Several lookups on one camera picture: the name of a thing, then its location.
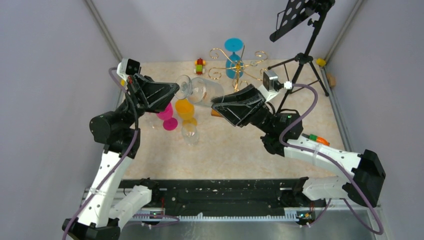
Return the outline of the magenta wine glass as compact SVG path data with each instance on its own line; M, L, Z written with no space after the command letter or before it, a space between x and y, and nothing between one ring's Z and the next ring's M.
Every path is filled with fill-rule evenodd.
M159 112L156 114L156 116L162 120L162 127L166 131L173 131L178 126L178 121L176 118L173 117L174 110L171 103L167 105L164 111Z

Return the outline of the yellow wine glass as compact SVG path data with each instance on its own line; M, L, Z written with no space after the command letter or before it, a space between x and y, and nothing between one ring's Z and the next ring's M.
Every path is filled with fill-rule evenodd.
M177 115L182 119L182 125L194 125L197 126L198 122L194 117L195 107L187 99L179 99L175 102L175 110Z

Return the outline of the blue wine glass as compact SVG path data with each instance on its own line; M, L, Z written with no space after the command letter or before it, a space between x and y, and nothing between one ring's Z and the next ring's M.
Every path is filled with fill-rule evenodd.
M238 63L239 60L241 59L241 57L237 54L237 52L244 49L244 43L241 39L233 37L225 41L224 48L228 52L231 52L231 55L228 56L228 59L226 60L226 63L225 63L226 76L230 79L235 79L236 78L236 70L235 70L236 63Z

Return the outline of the gold wire glass rack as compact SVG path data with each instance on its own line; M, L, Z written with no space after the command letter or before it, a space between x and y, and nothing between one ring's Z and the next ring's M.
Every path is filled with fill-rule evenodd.
M213 48L209 51L209 56L212 59L216 60L219 58L220 54L216 51L221 52L225 56L226 60L228 59L229 55L227 55L221 48ZM235 79L231 79L231 84L232 84L234 93L241 90L240 87L242 84L245 84L245 85L249 84L246 80L241 80L241 77L243 77L244 75L261 82L262 80L259 79L258 77L255 77L247 73L246 68L256 67L259 63L262 63L268 59L268 54L264 51L259 50L254 53L254 56L259 58L259 60L254 60L251 63L245 64L243 60L244 51L245 51L245 45L243 50L241 50L241 54L238 54L240 56L240 60L235 65L235 71L236 71ZM207 72L208 77L212 80L219 80L222 77L222 74L219 72L220 70L226 70L226 67L212 67Z

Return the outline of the clear glass back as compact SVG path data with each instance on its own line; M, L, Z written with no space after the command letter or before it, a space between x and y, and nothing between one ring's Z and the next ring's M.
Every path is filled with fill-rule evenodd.
M200 107L211 107L213 98L224 95L221 84L201 77L190 78L188 75L181 75L175 83L179 86L179 91L175 94L177 99L188 100L189 103Z

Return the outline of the clear glass front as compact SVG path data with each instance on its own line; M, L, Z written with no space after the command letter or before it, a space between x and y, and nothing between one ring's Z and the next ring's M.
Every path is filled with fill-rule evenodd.
M189 146L194 146L199 142L200 134L197 126L192 123L184 124L181 128L183 140Z

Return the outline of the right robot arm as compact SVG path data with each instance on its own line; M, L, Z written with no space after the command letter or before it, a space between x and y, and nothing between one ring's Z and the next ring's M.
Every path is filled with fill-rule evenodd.
M211 107L235 127L251 124L265 133L261 141L268 153L302 160L334 173L334 177L307 177L293 192L299 206L319 199L350 199L358 205L375 208L386 179L378 155L372 150L363 153L332 148L303 136L302 120L316 106L317 91L309 86L314 99L303 114L271 113L263 95L265 87L252 84L242 90L211 98Z

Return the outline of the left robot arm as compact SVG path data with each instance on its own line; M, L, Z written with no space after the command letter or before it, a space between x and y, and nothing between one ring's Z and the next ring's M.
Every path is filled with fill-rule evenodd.
M114 198L140 147L140 117L163 112L179 88L174 82L157 82L139 73L130 75L121 87L120 105L90 120L94 141L103 145L101 161L85 200L62 224L63 239L117 240L142 207L160 202L161 194L152 180L135 185L118 203Z

